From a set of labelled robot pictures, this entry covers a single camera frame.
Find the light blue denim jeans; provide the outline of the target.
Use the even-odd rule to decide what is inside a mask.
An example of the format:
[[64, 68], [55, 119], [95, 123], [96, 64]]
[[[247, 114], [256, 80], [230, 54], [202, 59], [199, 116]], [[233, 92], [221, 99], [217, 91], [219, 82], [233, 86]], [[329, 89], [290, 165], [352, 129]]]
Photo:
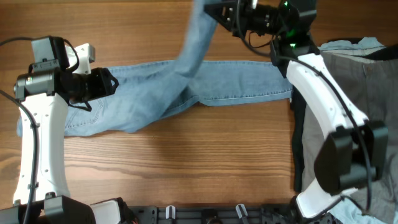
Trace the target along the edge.
[[111, 67], [115, 94], [91, 101], [92, 111], [69, 108], [56, 121], [66, 136], [107, 130], [133, 133], [195, 103], [228, 106], [290, 98], [293, 87], [270, 62], [205, 61], [217, 23], [195, 1], [185, 43], [175, 60]]

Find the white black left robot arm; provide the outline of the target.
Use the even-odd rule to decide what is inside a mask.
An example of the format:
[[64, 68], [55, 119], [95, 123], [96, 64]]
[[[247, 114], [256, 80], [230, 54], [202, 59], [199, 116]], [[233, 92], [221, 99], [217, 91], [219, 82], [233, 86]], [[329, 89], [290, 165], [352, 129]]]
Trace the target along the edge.
[[65, 175], [65, 122], [70, 108], [91, 111], [90, 101], [115, 93], [105, 68], [91, 68], [95, 48], [61, 37], [30, 40], [34, 62], [20, 75], [10, 100], [21, 112], [21, 170], [2, 223], [137, 223], [121, 198], [87, 205], [71, 198]]

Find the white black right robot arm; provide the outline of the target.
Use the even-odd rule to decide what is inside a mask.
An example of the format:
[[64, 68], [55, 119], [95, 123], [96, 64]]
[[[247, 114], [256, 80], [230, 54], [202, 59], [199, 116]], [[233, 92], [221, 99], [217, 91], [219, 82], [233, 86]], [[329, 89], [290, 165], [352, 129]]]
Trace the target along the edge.
[[296, 223], [319, 219], [358, 189], [381, 179], [388, 130], [371, 121], [333, 79], [310, 34], [315, 1], [221, 1], [205, 12], [241, 40], [247, 32], [270, 35], [266, 57], [293, 84], [314, 113], [324, 136], [315, 159], [315, 180], [292, 199], [288, 217]]

